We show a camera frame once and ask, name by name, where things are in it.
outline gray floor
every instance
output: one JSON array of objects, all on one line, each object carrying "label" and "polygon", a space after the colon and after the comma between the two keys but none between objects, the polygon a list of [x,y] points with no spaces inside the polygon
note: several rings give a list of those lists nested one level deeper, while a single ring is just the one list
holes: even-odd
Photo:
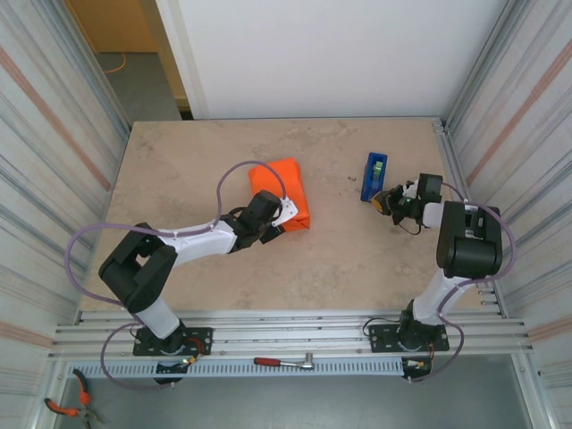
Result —
[{"label": "gray floor", "polygon": [[[125,391],[91,381],[97,428],[439,428],[531,427],[510,357],[461,357],[424,384],[399,377],[261,377],[189,379],[174,390]],[[75,380],[65,405],[77,403]],[[78,428],[59,416],[57,428]]]},{"label": "gray floor", "polygon": [[[181,115],[157,54],[126,54],[121,70],[106,74],[123,109],[132,122],[180,121]],[[122,64],[121,54],[99,54],[103,70]]]}]

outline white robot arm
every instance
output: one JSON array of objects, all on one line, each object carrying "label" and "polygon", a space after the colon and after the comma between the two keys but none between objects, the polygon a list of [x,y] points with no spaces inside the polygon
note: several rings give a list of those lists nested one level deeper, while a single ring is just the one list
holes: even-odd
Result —
[{"label": "white robot arm", "polygon": [[[384,337],[376,344],[383,344],[385,350],[377,351],[417,351],[430,343],[437,350],[449,349],[449,343],[442,341],[447,337],[442,317],[465,291],[459,285],[494,275],[501,268],[499,223],[482,208],[460,201],[442,203],[441,187],[441,176],[422,173],[419,180],[379,192],[372,198],[377,210],[391,216],[395,225],[409,218],[416,221],[420,231],[424,227],[440,229],[438,269],[425,291],[401,312],[398,325],[384,325],[381,330],[370,326],[370,330],[381,332]],[[499,214],[498,208],[488,208]]]},{"label": "white robot arm", "polygon": [[[273,240],[298,209],[289,198],[279,199],[265,190],[247,207],[231,210],[218,223],[211,222],[179,230],[159,230],[170,237],[129,232],[99,269],[99,277],[158,339],[164,354],[176,352],[184,325],[161,296],[170,271],[209,255],[224,255],[249,248],[255,241]],[[150,229],[143,223],[137,226]],[[190,235],[192,231],[204,231]]]}]

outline doorway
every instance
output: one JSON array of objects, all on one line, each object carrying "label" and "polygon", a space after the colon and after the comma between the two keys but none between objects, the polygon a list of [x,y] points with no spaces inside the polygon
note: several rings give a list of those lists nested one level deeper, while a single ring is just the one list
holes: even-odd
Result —
[{"label": "doorway", "polygon": [[65,0],[130,122],[192,119],[154,0]]}]

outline beige table surface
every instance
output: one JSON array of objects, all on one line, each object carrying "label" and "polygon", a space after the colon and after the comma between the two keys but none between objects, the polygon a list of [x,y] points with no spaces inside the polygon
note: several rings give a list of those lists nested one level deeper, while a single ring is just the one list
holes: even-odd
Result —
[{"label": "beige table surface", "polygon": [[[249,159],[295,157],[311,229],[205,257],[172,271],[164,288],[175,309],[401,309],[436,269],[438,231],[413,237],[359,200],[369,152],[389,157],[384,188],[420,172],[444,174],[427,120],[137,122],[122,162],[108,222],[172,229],[210,221],[215,187]],[[247,166],[223,185],[223,212],[252,197]],[[413,231],[413,221],[404,224]],[[112,297],[97,269],[124,232],[104,231],[88,289]],[[478,307],[474,290],[459,307]],[[82,309],[115,309],[83,299]]]}]

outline orange bag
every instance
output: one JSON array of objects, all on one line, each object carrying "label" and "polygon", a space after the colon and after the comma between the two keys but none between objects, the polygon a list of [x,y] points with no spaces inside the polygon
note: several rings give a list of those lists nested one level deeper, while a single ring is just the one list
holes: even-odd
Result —
[{"label": "orange bag", "polygon": [[[307,208],[306,193],[302,184],[302,172],[299,164],[294,158],[282,159],[273,163],[268,163],[280,175],[288,197],[294,201],[298,208],[298,214],[284,223],[282,226],[286,231],[308,230],[310,228],[310,211]],[[272,192],[275,196],[282,198],[282,187],[278,179],[264,166],[259,165],[248,172],[252,193],[256,195],[261,190]]]}]

